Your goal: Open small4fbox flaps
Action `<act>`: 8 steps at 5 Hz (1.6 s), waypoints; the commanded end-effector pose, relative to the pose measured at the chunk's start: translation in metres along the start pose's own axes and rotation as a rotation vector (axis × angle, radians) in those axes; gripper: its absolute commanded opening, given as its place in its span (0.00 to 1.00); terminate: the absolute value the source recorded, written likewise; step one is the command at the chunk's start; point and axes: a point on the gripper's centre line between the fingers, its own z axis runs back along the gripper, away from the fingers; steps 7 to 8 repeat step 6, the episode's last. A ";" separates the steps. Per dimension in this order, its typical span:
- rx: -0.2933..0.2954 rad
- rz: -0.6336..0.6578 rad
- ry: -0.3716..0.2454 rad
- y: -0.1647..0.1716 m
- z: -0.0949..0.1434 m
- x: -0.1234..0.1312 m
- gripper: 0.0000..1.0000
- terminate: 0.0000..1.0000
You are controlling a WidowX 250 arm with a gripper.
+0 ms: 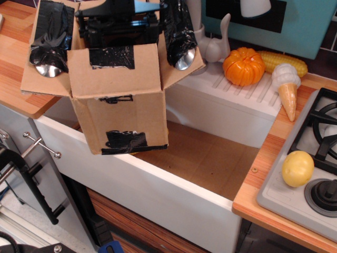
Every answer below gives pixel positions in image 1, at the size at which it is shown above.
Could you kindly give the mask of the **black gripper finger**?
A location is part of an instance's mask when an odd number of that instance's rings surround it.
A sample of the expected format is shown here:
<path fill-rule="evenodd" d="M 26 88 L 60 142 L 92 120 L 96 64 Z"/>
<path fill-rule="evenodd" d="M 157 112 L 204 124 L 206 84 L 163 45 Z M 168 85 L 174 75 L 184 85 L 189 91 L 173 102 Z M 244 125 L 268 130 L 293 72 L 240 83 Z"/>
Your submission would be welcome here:
<path fill-rule="evenodd" d="M 160 28 L 158 26 L 146 26 L 141 32 L 139 44 L 157 44 L 159 34 Z"/>
<path fill-rule="evenodd" d="M 100 30 L 88 29 L 84 32 L 84 39 L 89 48 L 103 48 L 105 46 L 104 36 Z"/>

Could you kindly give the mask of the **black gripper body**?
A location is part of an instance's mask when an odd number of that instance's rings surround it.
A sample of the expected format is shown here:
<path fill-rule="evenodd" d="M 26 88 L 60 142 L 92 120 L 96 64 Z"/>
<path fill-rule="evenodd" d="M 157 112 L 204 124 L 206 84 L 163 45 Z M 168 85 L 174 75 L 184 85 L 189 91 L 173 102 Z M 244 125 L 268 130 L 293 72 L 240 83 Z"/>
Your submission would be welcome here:
<path fill-rule="evenodd" d="M 142 1 L 104 1 L 94 7 L 80 7 L 75 13 L 79 24 L 79 33 L 84 37 L 88 29 L 100 30 L 103 35 L 141 33 L 146 26 L 158 26 L 163 30 L 162 19 L 156 12 L 162 13 L 167 4 Z"/>

